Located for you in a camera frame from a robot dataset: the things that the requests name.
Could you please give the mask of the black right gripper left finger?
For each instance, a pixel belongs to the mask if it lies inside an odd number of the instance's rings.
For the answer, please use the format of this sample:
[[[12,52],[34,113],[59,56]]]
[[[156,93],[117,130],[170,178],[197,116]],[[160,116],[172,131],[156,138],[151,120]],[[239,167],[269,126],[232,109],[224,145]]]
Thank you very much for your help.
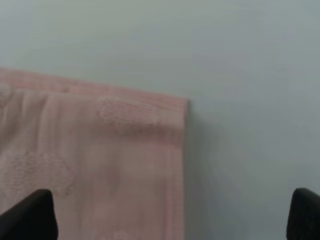
[[[0,215],[0,240],[57,240],[52,192],[38,189]]]

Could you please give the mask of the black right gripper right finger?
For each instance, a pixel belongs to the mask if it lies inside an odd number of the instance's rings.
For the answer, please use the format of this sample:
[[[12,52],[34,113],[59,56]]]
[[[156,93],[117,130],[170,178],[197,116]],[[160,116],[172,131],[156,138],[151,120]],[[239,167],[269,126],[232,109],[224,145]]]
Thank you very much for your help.
[[[291,198],[287,219],[288,240],[320,240],[320,196],[307,188],[297,188]]]

